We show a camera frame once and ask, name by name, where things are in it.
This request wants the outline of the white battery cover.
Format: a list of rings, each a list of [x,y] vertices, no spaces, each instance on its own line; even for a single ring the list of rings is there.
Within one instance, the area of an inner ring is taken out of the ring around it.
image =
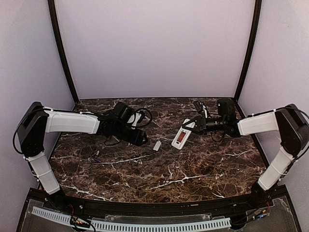
[[[160,149],[161,145],[162,145],[162,142],[157,141],[153,147],[153,150],[157,152]]]

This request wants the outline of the white remote control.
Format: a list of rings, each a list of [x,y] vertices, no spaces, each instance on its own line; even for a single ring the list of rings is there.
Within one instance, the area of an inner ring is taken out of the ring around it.
[[[187,139],[189,138],[191,132],[187,130],[183,130],[182,127],[178,130],[176,136],[174,137],[171,145],[178,149],[181,150],[186,143]]]

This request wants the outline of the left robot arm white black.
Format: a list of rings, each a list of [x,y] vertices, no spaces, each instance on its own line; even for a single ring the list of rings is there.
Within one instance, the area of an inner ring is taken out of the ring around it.
[[[103,114],[73,112],[44,107],[34,102],[19,122],[13,141],[19,141],[15,151],[25,157],[31,170],[48,195],[58,194],[61,187],[44,153],[44,137],[52,132],[77,132],[115,137],[132,145],[148,142],[146,132],[139,123],[145,109],[135,110],[123,102]]]

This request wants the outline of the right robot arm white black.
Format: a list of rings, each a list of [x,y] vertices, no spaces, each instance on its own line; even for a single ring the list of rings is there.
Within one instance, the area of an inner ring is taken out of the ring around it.
[[[237,118],[235,105],[230,100],[218,100],[217,117],[209,116],[206,105],[199,101],[195,101],[194,106],[199,115],[184,122],[182,128],[195,134],[222,131],[230,137],[238,138],[269,131],[280,133],[280,149],[256,183],[263,191],[270,190],[287,175],[293,164],[309,149],[309,116],[294,104],[243,119]]]

